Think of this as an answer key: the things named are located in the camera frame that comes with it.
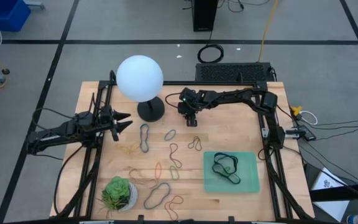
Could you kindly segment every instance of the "potted succulent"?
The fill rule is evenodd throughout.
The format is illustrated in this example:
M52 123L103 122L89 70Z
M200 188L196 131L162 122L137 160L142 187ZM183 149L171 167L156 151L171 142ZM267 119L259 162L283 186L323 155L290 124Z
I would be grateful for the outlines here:
M133 207L137 190L127 179L115 176L102 191L102 202L109 210L124 211Z

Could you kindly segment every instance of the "gray floor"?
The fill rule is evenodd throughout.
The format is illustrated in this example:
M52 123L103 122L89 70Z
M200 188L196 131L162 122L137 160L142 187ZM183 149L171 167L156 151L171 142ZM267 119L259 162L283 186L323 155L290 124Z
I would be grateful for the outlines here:
M43 0L45 11L34 9L18 33L3 32L5 39L59 40L73 0ZM358 0L347 0L358 25ZM179 40L207 39L209 33L194 33L188 2L182 0L80 0L68 40ZM227 4L218 10L213 39L260 40L273 1L263 6L245 6L233 13ZM269 40L357 40L339 0L282 0L268 31ZM161 66L165 80L194 80L196 54L203 45L65 45L57 65L45 107L72 114L81 82L107 79L127 57L148 55ZM254 62L259 45L223 45L222 62ZM0 59L10 68L9 83L0 90L0 204L11 178L50 69L56 45L2 44ZM207 50L205 59L216 57ZM264 62L271 62L283 81L288 100L312 111L321 123L358 119L358 45L266 45ZM63 120L44 112L40 124L59 125ZM339 131L316 131L318 137ZM307 150L317 155L300 141ZM331 162L358 177L358 132L312 142ZM47 153L62 157L64 147ZM311 156L305 159L322 167ZM337 175L341 170L324 164ZM29 156L5 219L22 221L47 218L60 161ZM329 217L316 209L318 218ZM352 202L347 214L358 213Z

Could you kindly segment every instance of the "black lamp base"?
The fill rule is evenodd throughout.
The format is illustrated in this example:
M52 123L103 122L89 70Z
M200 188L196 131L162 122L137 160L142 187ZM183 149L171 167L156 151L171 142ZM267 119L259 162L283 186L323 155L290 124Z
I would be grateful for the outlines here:
M164 103L158 97L137 105L137 113L146 122L158 121L164 115L164 112Z

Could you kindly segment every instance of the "black computer tower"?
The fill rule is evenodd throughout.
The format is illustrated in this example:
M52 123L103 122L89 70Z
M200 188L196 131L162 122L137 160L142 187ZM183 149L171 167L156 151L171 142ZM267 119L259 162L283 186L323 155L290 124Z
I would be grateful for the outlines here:
M194 31L212 31L218 0L192 0L191 6Z

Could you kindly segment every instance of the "blue bin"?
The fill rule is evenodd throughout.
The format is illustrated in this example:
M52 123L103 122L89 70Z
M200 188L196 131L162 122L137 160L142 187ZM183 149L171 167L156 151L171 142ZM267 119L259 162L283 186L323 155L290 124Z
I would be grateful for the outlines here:
M0 0L0 29L17 32L22 29L30 15L23 0Z

